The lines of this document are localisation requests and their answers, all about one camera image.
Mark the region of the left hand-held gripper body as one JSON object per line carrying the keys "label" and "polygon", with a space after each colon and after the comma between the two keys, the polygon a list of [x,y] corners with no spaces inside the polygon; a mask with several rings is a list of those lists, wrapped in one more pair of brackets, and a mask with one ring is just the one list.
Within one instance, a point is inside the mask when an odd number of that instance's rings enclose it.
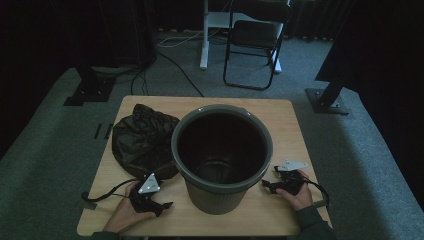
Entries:
{"label": "left hand-held gripper body", "polygon": [[154,173],[150,174],[143,181],[137,183],[129,195],[129,199],[134,210],[137,213],[154,213],[156,209],[163,209],[162,204],[159,204],[152,199],[152,196],[159,190],[160,184],[158,183]]}

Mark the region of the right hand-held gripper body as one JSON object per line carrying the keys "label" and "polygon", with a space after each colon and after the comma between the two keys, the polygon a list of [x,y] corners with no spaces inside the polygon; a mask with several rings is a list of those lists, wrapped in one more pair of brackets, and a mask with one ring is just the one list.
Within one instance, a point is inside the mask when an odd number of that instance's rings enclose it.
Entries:
{"label": "right hand-held gripper body", "polygon": [[308,167],[306,162],[286,159],[282,165],[277,165],[274,170],[279,174],[282,181],[281,189],[291,195],[297,195],[303,185],[304,178],[300,169]]}

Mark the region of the black trash bag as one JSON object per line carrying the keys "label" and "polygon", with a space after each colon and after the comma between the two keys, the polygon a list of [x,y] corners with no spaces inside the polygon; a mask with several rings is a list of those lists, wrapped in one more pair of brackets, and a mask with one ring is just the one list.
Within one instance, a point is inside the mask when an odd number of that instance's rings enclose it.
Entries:
{"label": "black trash bag", "polygon": [[136,104],[132,114],[113,127],[112,153],[116,161],[139,179],[151,173],[159,180],[172,179],[178,170],[171,138],[178,123],[174,116]]}

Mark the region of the grey trash bin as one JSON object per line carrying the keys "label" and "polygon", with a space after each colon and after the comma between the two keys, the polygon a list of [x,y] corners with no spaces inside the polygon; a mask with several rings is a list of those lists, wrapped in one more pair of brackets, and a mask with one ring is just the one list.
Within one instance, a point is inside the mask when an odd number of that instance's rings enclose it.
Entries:
{"label": "grey trash bin", "polygon": [[192,203],[221,215],[234,210],[265,175],[273,142],[262,121],[246,109],[215,104],[181,119],[171,149]]}

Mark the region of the person's right hand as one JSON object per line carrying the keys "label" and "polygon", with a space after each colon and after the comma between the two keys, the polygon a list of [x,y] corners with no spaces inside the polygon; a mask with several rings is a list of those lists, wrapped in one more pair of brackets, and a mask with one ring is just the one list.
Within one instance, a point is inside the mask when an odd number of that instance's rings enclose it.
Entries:
{"label": "person's right hand", "polygon": [[313,205],[312,193],[307,183],[303,183],[297,195],[292,195],[280,188],[276,190],[276,193],[287,200],[294,211],[300,211]]}

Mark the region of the person's left hand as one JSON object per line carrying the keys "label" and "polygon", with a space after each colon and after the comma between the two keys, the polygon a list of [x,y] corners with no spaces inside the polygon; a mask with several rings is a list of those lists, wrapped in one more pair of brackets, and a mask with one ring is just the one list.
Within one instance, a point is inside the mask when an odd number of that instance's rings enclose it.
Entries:
{"label": "person's left hand", "polygon": [[138,182],[129,184],[125,189],[125,198],[122,198],[113,214],[105,224],[103,230],[112,233],[121,233],[130,227],[156,217],[154,212],[138,213],[132,206],[129,195]]}

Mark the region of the black metal stand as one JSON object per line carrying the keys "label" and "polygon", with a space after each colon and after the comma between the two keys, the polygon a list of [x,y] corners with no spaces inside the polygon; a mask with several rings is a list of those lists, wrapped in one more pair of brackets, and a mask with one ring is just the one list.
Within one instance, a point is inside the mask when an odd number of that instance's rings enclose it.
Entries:
{"label": "black metal stand", "polygon": [[330,81],[325,89],[307,88],[306,94],[315,113],[347,116],[347,107],[340,97],[345,80]]}
{"label": "black metal stand", "polygon": [[81,81],[65,106],[82,106],[86,102],[107,102],[114,88],[115,77],[98,76],[91,67],[76,68]]}

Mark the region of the black folding chair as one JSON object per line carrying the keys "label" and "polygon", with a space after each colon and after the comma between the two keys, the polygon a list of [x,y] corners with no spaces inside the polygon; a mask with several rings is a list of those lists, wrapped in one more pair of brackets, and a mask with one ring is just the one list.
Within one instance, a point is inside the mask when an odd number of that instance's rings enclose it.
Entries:
{"label": "black folding chair", "polygon": [[[274,71],[280,55],[285,26],[292,15],[290,0],[231,0],[229,24],[224,58],[223,82],[230,87],[264,91],[274,79]],[[230,82],[227,78],[228,62],[232,46],[266,51],[267,65],[271,67],[265,86],[252,86]]]}

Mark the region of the black curtain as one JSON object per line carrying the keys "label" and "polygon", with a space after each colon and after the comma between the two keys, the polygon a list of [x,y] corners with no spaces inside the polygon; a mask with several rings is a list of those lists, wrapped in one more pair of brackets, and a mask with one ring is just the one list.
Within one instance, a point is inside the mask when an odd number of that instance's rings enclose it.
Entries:
{"label": "black curtain", "polygon": [[359,94],[424,210],[424,0],[356,0],[316,78]]}

